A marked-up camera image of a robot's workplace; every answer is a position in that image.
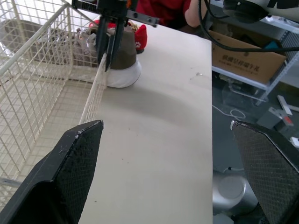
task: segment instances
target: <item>floor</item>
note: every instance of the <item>floor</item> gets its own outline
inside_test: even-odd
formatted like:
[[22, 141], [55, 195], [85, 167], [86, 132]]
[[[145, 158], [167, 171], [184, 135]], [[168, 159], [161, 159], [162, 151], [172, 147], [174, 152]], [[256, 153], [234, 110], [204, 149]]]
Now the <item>floor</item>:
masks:
[[[280, 108], [280, 104], [277, 100], [277, 95], [283, 95], [288, 104], [299, 106], [296, 98], [299, 97], [299, 90], [293, 89], [290, 86], [284, 84], [278, 85], [276, 89], [269, 95], [269, 101], [262, 103], [261, 106], [257, 107], [252, 104], [249, 99], [237, 100], [239, 96], [231, 95], [230, 98], [233, 101], [226, 100], [225, 102], [238, 102], [238, 104], [232, 106], [223, 103], [223, 96], [225, 96], [224, 89], [226, 88], [227, 82], [220, 79], [219, 74], [213, 73], [213, 105], [221, 109], [224, 113], [229, 114], [232, 109], [239, 109], [245, 115], [246, 119], [242, 121], [255, 123], [269, 107], [276, 109]], [[230, 130], [230, 123], [233, 117], [225, 116], [218, 110], [213, 109], [213, 168], [214, 170], [223, 171], [227, 167], [242, 168], [242, 161], [240, 158], [239, 150], [234, 141], [233, 133]], [[299, 124], [299, 113], [293, 112], [292, 116], [293, 123]], [[297, 132], [294, 132], [296, 137], [299, 137], [299, 128]], [[224, 215], [217, 215], [214, 217], [214, 224], [232, 224], [232, 220]]]

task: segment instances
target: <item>red shirt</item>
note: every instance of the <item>red shirt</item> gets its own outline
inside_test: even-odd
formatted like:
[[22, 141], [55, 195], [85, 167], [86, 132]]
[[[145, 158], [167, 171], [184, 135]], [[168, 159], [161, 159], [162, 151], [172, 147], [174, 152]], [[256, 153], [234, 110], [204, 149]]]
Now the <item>red shirt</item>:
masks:
[[191, 0], [139, 0], [136, 11], [160, 18], [160, 24], [168, 26], [178, 17], [183, 17]]

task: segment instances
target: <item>wire basket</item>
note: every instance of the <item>wire basket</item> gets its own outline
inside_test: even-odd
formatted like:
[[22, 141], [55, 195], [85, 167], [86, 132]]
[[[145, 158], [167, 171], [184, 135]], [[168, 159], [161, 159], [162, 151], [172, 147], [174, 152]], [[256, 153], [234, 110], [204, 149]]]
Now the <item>wire basket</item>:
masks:
[[97, 16], [60, 0], [0, 0], [0, 211], [62, 134], [94, 120], [106, 87], [76, 42]]

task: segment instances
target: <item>red object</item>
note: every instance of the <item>red object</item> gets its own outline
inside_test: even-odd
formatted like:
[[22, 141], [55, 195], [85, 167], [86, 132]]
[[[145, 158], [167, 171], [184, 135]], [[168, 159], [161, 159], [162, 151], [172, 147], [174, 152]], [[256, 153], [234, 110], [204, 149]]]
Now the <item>red object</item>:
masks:
[[[100, 23], [100, 20], [94, 20], [94, 22], [96, 23], [96, 24], [99, 24]], [[88, 26], [89, 28], [90, 27], [93, 27], [93, 23], [89, 23], [89, 26]], [[114, 23], [109, 23], [108, 24], [108, 29], [110, 29], [110, 28], [115, 28], [116, 27], [116, 25], [114, 24]]]
[[135, 45], [137, 52], [143, 51], [148, 41], [148, 35], [146, 32], [146, 26], [141, 25], [135, 32]]
[[288, 116], [285, 116], [285, 121], [290, 125], [293, 123]]
[[185, 15], [191, 0], [139, 0], [136, 11], [160, 18], [160, 24], [168, 26], [176, 18]]
[[[94, 20], [94, 22], [96, 24], [99, 24], [100, 20]], [[93, 23], [90, 23], [88, 27], [89, 28], [93, 27]], [[115, 27], [116, 27], [116, 25], [114, 23], [108, 24], [108, 29], [115, 28]], [[143, 52], [144, 48], [146, 47], [147, 41], [148, 41], [148, 35], [146, 32], [146, 26], [141, 25], [139, 27], [139, 29], [135, 32], [135, 45], [136, 45], [137, 53]]]

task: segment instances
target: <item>white table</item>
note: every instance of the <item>white table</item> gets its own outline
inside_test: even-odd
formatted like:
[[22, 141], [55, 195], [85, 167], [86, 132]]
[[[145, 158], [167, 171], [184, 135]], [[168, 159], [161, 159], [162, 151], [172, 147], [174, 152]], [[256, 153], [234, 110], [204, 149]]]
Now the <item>white table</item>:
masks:
[[212, 223], [211, 43], [148, 27], [142, 76], [107, 89], [81, 224]]

